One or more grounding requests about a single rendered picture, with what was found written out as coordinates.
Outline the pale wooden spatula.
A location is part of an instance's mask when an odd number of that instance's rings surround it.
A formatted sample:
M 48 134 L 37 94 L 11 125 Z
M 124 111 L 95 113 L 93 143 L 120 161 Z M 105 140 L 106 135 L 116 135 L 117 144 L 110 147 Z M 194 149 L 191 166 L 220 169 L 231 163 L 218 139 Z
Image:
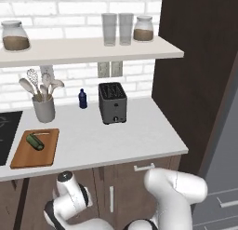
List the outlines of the pale wooden spatula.
M 45 98 L 47 98 L 48 97 L 48 88 L 51 84 L 50 74 L 44 73 L 43 76 L 42 76 L 42 82 L 43 82 L 43 87 L 44 87 L 43 93 L 45 95 Z

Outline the pale slotted spoon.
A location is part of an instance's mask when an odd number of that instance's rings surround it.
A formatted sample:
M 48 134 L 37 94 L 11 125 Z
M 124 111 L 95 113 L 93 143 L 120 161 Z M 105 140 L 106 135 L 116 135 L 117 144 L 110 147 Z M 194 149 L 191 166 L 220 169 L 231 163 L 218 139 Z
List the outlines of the pale slotted spoon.
M 48 92 L 47 97 L 50 98 L 52 96 L 55 88 L 63 88 L 63 87 L 64 87 L 64 83 L 61 80 L 54 79 L 48 87 L 49 92 Z

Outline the brown drawer front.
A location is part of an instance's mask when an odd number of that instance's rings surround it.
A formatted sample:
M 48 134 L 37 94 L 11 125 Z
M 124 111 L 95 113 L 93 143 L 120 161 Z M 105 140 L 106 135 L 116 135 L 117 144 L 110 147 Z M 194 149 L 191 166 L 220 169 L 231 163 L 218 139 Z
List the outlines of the brown drawer front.
M 167 157 L 147 159 L 147 160 L 119 164 L 119 165 L 114 166 L 114 173 L 115 173 L 115 176 L 118 178 L 132 176 L 134 174 L 142 175 L 147 170 L 135 172 L 134 165 L 137 165 L 138 167 L 144 167 L 144 166 L 150 165 L 151 163 L 153 163 L 156 168 L 178 170 L 180 158 L 181 158 L 181 155 L 167 156 Z

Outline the dark grey toaster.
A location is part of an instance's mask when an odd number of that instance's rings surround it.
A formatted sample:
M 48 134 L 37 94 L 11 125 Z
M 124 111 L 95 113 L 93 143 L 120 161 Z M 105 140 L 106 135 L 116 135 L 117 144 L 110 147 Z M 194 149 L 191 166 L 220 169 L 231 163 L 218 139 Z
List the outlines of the dark grey toaster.
M 126 122 L 127 96 L 119 82 L 99 84 L 99 110 L 105 125 Z

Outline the grey utensil pot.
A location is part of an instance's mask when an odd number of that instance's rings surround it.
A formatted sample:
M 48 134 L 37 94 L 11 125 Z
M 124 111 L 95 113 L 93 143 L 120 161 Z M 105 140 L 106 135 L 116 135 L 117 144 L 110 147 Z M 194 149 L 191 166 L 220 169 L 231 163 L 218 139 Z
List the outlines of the grey utensil pot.
M 49 123 L 55 119 L 55 105 L 53 97 L 50 97 L 47 101 L 38 101 L 35 97 L 32 97 L 33 108 L 37 119 L 41 123 Z

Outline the pale wooden spoon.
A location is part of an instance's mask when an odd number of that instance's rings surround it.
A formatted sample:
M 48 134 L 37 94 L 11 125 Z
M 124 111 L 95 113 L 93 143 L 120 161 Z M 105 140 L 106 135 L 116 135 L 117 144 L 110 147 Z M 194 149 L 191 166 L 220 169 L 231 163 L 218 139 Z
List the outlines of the pale wooden spoon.
M 26 91 L 30 92 L 35 97 L 33 86 L 26 78 L 21 78 L 19 83 Z

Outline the black hob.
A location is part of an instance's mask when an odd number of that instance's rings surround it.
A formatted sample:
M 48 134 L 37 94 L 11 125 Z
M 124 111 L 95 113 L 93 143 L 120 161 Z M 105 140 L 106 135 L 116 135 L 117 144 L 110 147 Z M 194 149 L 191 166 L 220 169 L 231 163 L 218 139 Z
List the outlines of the black hob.
M 22 111 L 0 113 L 0 167 L 7 163 L 21 115 Z

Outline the grey fridge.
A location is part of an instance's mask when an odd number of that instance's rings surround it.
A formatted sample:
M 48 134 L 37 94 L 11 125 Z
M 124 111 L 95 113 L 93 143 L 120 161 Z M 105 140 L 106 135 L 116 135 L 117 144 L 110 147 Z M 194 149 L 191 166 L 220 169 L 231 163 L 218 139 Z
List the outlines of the grey fridge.
M 193 208 L 193 230 L 238 230 L 238 52 L 199 175 L 208 194 Z

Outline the clear drinking glass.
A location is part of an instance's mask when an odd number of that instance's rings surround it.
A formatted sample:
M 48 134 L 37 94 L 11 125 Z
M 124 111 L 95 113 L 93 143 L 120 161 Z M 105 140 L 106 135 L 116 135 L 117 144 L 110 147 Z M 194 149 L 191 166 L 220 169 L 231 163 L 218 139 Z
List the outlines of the clear drinking glass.
M 133 28 L 133 13 L 120 13 L 119 14 L 119 34 L 120 34 L 120 44 L 130 45 L 131 35 Z
M 114 46 L 116 40 L 117 15 L 115 13 L 103 13 L 101 19 L 104 45 L 107 47 Z

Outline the large glass jar brown contents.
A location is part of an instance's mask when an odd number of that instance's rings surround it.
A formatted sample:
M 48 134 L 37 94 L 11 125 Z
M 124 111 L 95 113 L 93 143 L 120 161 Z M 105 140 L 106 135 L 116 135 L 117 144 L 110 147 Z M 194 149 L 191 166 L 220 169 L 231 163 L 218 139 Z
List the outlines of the large glass jar brown contents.
M 28 35 L 22 27 L 20 20 L 4 20 L 2 37 L 4 48 L 7 51 L 21 51 L 30 48 Z

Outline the dark brown tall cupboard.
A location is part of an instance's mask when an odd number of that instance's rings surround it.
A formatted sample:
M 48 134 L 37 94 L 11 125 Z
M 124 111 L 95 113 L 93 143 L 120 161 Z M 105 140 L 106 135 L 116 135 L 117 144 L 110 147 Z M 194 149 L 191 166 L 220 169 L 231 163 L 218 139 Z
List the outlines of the dark brown tall cupboard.
M 189 149 L 196 174 L 238 53 L 238 0 L 162 0 L 159 36 L 184 51 L 155 62 L 152 98 Z

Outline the wooden cutting board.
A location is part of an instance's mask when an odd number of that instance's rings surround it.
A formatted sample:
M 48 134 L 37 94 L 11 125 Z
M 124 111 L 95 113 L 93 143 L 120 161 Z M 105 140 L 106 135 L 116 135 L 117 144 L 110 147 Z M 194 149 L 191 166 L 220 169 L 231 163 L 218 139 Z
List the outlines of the wooden cutting board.
M 36 151 L 27 143 L 26 136 L 31 133 L 45 145 L 42 151 Z M 51 166 L 54 162 L 59 133 L 59 129 L 25 130 L 10 167 L 12 169 L 23 169 Z

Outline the green cucumber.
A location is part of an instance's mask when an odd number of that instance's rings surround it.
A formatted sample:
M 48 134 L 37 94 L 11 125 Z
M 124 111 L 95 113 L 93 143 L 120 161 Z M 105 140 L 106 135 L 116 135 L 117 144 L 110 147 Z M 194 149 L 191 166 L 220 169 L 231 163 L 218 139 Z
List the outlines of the green cucumber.
M 36 151 L 42 151 L 45 148 L 45 145 L 33 133 L 26 136 L 26 141 Z

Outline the white wall shelf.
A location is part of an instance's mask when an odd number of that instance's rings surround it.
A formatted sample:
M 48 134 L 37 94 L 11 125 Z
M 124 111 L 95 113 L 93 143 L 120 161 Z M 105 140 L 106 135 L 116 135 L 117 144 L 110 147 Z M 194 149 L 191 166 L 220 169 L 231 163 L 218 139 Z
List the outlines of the white wall shelf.
M 132 41 L 130 46 L 105 47 L 101 37 L 32 40 L 29 50 L 0 49 L 0 68 L 105 61 L 183 58 L 184 52 L 155 36 L 151 42 Z

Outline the brown cupboard door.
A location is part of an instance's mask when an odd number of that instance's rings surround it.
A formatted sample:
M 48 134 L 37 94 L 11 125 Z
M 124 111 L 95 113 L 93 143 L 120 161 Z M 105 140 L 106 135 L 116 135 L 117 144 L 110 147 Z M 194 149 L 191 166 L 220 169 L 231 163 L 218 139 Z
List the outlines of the brown cupboard door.
M 137 219 L 151 219 L 155 198 L 144 187 L 144 174 L 118 178 L 114 166 L 93 168 L 99 217 L 115 230 Z M 110 213 L 110 186 L 114 188 L 114 211 Z
M 71 218 L 68 223 L 76 224 L 92 218 L 98 218 L 99 212 L 93 170 L 78 170 L 73 174 L 75 179 L 88 189 L 93 205 Z M 57 189 L 56 180 L 57 174 L 30 179 L 20 230 L 55 230 L 46 222 L 44 208 L 47 201 L 52 199 L 52 191 Z

